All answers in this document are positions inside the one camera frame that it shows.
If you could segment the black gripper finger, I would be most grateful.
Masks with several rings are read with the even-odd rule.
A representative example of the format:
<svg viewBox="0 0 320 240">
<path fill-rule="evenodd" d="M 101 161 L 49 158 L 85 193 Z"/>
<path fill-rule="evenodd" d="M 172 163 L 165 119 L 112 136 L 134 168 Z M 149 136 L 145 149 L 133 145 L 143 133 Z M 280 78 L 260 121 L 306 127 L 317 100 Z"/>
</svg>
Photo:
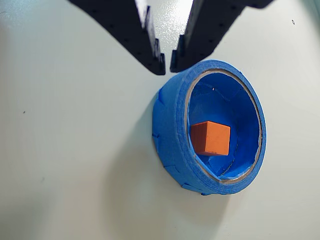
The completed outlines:
<svg viewBox="0 0 320 240">
<path fill-rule="evenodd" d="M 215 50 L 246 7 L 263 9 L 271 0 L 194 0 L 184 34 L 172 51 L 170 71 L 182 72 Z"/>
<path fill-rule="evenodd" d="M 145 0 L 72 0 L 155 75 L 165 75 L 165 55 L 156 38 L 151 6 Z"/>
</svg>

